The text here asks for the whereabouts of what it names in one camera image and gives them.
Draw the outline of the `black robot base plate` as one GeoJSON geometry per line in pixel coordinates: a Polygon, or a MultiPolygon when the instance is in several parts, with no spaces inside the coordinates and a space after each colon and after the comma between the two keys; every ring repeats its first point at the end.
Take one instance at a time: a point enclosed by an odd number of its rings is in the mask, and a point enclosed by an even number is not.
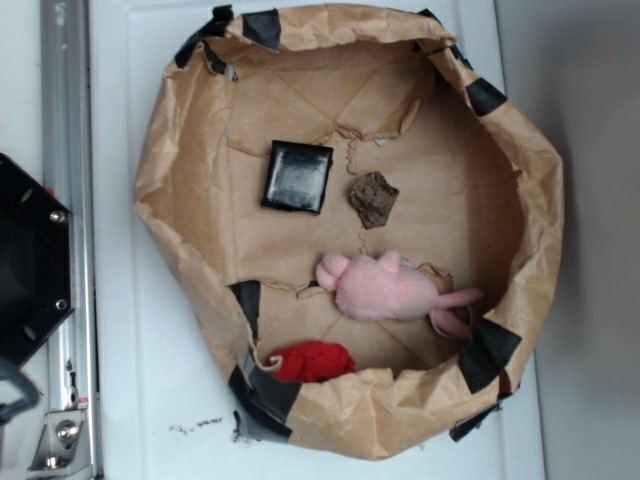
{"type": "Polygon", "coordinates": [[[1,357],[21,367],[73,311],[71,212],[1,156],[1,357]]]}

